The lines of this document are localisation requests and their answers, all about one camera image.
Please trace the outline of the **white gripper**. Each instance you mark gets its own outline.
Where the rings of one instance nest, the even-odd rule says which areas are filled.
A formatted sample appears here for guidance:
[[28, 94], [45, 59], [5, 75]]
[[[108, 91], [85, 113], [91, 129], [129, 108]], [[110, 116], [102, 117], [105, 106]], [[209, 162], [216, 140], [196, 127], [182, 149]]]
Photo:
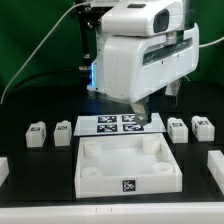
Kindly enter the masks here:
[[165, 45], [165, 35], [107, 39], [103, 51], [105, 92], [118, 101], [133, 103], [137, 124], [149, 123], [147, 104], [140, 99], [166, 85], [167, 106], [177, 105], [181, 86], [178, 79], [194, 71], [198, 64], [198, 26], [185, 30], [183, 39], [182, 43], [169, 46]]

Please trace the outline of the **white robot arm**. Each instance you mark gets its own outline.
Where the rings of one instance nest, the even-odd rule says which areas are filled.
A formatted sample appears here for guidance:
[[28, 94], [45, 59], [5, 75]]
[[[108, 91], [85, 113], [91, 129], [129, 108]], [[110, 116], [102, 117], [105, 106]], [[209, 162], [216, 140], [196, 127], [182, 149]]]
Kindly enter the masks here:
[[136, 123], [151, 122], [148, 96], [176, 96], [199, 60], [195, 0], [91, 0], [97, 56], [90, 91], [129, 104]]

